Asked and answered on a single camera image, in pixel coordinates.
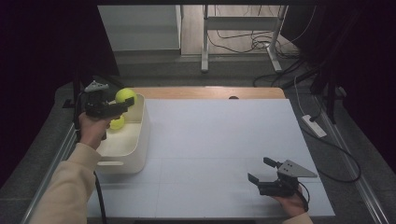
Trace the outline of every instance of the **white container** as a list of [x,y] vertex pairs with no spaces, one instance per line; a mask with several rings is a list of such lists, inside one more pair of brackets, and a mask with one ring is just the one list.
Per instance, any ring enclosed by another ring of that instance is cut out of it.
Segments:
[[123,113],[125,125],[119,130],[107,129],[107,139],[97,152],[102,155],[96,171],[102,174],[135,174],[143,169],[149,147],[149,114],[143,95]]

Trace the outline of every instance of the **beige sleeve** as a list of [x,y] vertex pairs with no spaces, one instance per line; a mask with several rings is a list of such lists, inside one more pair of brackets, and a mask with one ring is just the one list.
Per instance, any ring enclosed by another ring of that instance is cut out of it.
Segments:
[[303,213],[282,222],[282,224],[313,224],[313,222],[307,213]]
[[87,201],[95,185],[93,171],[101,159],[93,148],[77,143],[59,163],[30,223],[86,223]]

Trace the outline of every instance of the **yellow-green ball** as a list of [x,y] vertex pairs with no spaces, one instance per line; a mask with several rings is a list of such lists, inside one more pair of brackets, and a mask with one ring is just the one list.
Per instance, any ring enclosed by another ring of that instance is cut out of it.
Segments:
[[125,124],[125,118],[123,115],[121,115],[119,119],[113,119],[110,121],[110,129],[118,130],[122,128],[124,124]]
[[124,88],[116,93],[116,103],[123,103],[126,99],[131,97],[134,97],[134,103],[136,104],[136,93],[129,88]]

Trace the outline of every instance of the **electrical outlet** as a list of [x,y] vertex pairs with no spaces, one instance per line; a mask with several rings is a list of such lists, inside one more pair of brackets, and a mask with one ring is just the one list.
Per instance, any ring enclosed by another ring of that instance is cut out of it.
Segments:
[[315,133],[315,135],[317,137],[324,137],[327,134],[323,131],[323,129],[320,128],[320,126],[317,124],[316,121],[311,121],[309,119],[311,119],[311,116],[309,115],[305,115],[302,117],[303,121],[305,122],[306,125],[308,125],[308,127],[312,130],[312,132]]

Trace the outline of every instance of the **human hand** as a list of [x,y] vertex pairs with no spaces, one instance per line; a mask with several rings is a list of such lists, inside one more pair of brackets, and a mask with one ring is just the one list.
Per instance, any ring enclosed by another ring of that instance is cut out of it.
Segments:
[[273,196],[272,198],[280,202],[280,205],[283,207],[283,210],[285,210],[285,212],[290,217],[297,217],[305,213],[304,203],[296,193],[294,193],[290,197]]
[[107,119],[95,119],[87,116],[85,112],[80,114],[78,116],[81,128],[81,139],[79,142],[93,149],[99,148],[106,128],[110,126],[110,121],[119,117],[120,116]]

